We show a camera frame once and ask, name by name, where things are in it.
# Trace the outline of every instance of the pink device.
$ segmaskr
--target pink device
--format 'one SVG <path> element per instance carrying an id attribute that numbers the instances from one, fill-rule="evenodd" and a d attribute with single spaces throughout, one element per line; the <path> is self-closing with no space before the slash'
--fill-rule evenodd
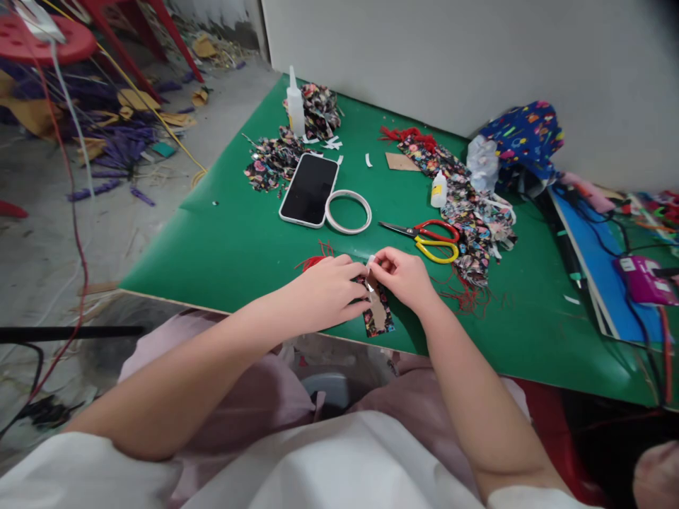
<path id="1" fill-rule="evenodd" d="M 654 275 L 660 269 L 655 260 L 640 256 L 619 258 L 613 262 L 625 280 L 632 300 L 645 305 L 679 305 L 671 283 Z"/>
<path id="2" fill-rule="evenodd" d="M 575 187 L 582 197 L 587 200 L 587 203 L 592 206 L 592 209 L 600 214 L 610 212 L 615 208 L 615 204 L 606 198 L 597 186 L 581 179 L 574 173 L 563 172 L 559 182 Z"/>

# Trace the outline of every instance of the green tabletop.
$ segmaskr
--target green tabletop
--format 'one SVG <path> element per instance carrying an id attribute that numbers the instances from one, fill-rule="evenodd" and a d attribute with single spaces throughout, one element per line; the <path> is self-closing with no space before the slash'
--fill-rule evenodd
<path id="1" fill-rule="evenodd" d="M 277 136 L 278 126 L 287 123 L 282 106 L 287 85 L 284 76 L 245 123 L 244 134 L 255 140 Z M 429 205 L 431 180 L 418 172 L 388 169 L 385 152 L 399 150 L 395 144 L 377 139 L 380 126 L 419 127 L 458 156 L 468 141 L 351 98 L 340 96 L 338 103 L 346 115 L 337 130 L 343 146 L 326 151 L 326 156 L 335 160 L 344 156 L 335 189 L 351 189 L 367 199 L 373 212 L 367 230 L 343 235 L 329 225 L 313 230 L 283 222 L 278 216 L 281 202 L 277 192 L 256 192 L 244 176 L 251 161 L 251 145 L 237 136 L 120 287 L 233 312 L 299 275 L 301 268 L 294 267 L 320 254 L 319 240 L 330 243 L 336 254 L 349 253 L 360 260 L 387 245 L 420 255 L 412 240 L 380 227 L 378 221 L 413 226 L 437 218 L 438 211 Z M 372 168 L 366 167 L 366 153 Z M 590 307 L 564 298 L 584 301 L 567 278 L 552 234 L 537 209 L 521 200 L 513 203 L 519 241 L 514 250 L 503 251 L 501 264 L 491 263 L 489 287 L 495 299 L 485 316 L 479 308 L 479 317 L 460 317 L 471 338 L 498 373 L 654 404 L 640 368 L 640 363 L 646 362 L 644 351 L 602 337 Z M 360 205 L 348 199 L 333 202 L 332 214 L 348 228 L 362 225 L 365 219 Z M 445 280 L 451 273 L 450 266 L 425 263 L 438 279 Z M 453 287 L 461 289 L 457 281 Z M 446 302 L 456 305 L 452 300 Z M 389 303 L 395 318 L 393 332 L 369 339 L 362 317 L 325 332 L 426 355 L 417 318 L 391 294 Z"/>

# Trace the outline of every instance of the hand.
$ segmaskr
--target hand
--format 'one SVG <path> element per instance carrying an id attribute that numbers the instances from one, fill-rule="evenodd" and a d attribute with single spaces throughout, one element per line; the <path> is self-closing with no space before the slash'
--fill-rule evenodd
<path id="1" fill-rule="evenodd" d="M 440 300 L 420 257 L 385 247 L 375 255 L 370 270 L 398 300 L 417 314 Z"/>
<path id="2" fill-rule="evenodd" d="M 362 263 L 352 263 L 347 254 L 327 257 L 270 296 L 273 309 L 281 311 L 280 320 L 291 335 L 308 334 L 352 320 L 370 308 L 368 290 L 352 281 L 366 276 Z"/>

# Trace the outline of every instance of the glue bottle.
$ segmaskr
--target glue bottle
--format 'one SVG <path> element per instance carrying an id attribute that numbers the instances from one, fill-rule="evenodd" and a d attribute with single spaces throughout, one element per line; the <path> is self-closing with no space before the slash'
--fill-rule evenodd
<path id="1" fill-rule="evenodd" d="M 431 206 L 440 209 L 446 204 L 447 196 L 448 183 L 441 170 L 439 170 L 439 173 L 436 174 L 434 181 L 431 183 Z"/>
<path id="2" fill-rule="evenodd" d="M 302 91 L 297 88 L 295 70 L 290 66 L 290 86 L 288 87 L 288 118 L 290 129 L 297 138 L 304 136 L 304 101 Z"/>

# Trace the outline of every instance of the black phone screen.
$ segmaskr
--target black phone screen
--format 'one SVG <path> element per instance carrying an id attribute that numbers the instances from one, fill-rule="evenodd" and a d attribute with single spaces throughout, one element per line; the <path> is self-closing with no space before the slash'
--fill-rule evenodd
<path id="1" fill-rule="evenodd" d="M 337 169 L 338 165 L 334 161 L 303 154 L 281 207 L 281 215 L 305 223 L 320 224 Z"/>

